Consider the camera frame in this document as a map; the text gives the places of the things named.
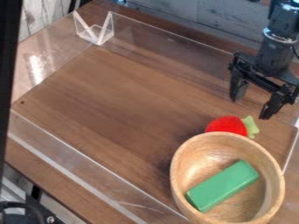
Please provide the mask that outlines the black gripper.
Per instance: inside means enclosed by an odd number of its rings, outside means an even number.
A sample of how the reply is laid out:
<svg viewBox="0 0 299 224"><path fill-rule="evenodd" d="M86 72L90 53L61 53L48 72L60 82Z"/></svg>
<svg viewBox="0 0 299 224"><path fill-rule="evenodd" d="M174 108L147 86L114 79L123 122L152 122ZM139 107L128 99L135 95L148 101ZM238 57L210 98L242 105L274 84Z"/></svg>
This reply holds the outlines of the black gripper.
<svg viewBox="0 0 299 224"><path fill-rule="evenodd" d="M235 52L228 64L230 99L235 102L244 97L248 84L264 89L271 98L264 104L259 118L268 120L286 104L294 104L299 96L299 78L290 70L295 56L295 43L283 43L264 38L256 55Z"/></svg>

